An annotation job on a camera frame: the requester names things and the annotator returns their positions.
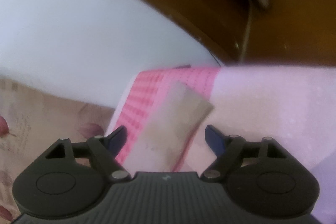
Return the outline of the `beige knit sweater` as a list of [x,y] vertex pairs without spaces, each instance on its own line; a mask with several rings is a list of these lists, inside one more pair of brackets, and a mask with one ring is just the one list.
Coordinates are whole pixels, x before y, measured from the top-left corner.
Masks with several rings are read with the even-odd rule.
[[213,108],[187,85],[174,83],[149,117],[123,166],[131,174],[175,171],[194,132]]

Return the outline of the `beige leaf print curtain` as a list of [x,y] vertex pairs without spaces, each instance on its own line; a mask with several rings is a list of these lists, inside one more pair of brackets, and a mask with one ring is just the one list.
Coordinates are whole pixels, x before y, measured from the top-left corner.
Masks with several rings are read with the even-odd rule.
[[102,135],[114,109],[68,100],[1,77],[1,223],[19,215],[12,187],[17,176],[58,139]]

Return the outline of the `pink checked bed sheet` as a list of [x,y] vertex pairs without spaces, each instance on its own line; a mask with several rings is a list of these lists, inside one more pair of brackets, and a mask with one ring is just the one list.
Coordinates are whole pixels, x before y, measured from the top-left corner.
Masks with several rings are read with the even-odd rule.
[[248,141],[276,139],[320,184],[314,216],[335,223],[335,69],[332,67],[230,67],[144,71],[125,89],[108,131],[125,125],[126,146],[118,161],[131,173],[130,153],[170,89],[185,84],[213,111],[177,151],[174,171],[202,172],[215,159],[205,142],[211,124]]

